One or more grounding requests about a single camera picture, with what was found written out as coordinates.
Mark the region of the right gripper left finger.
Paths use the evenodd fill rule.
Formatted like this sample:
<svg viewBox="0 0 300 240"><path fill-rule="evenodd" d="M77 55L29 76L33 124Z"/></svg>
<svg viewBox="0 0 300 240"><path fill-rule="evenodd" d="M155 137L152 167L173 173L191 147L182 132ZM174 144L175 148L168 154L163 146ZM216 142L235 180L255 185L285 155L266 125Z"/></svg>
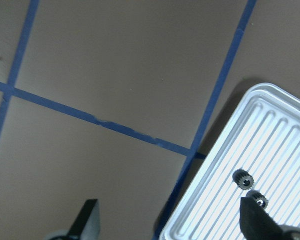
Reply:
<svg viewBox="0 0 300 240"><path fill-rule="evenodd" d="M85 201L78 216L70 227L67 238L70 240L97 240L100 234L98 199Z"/></svg>

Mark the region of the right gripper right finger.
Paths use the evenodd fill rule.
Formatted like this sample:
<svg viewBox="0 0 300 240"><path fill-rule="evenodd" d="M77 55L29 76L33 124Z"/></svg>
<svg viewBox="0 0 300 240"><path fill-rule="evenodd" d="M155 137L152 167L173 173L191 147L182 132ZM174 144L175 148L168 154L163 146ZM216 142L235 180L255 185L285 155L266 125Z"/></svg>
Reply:
<svg viewBox="0 0 300 240"><path fill-rule="evenodd" d="M247 240L300 240L300 228L277 224L256 201L240 200L240 230Z"/></svg>

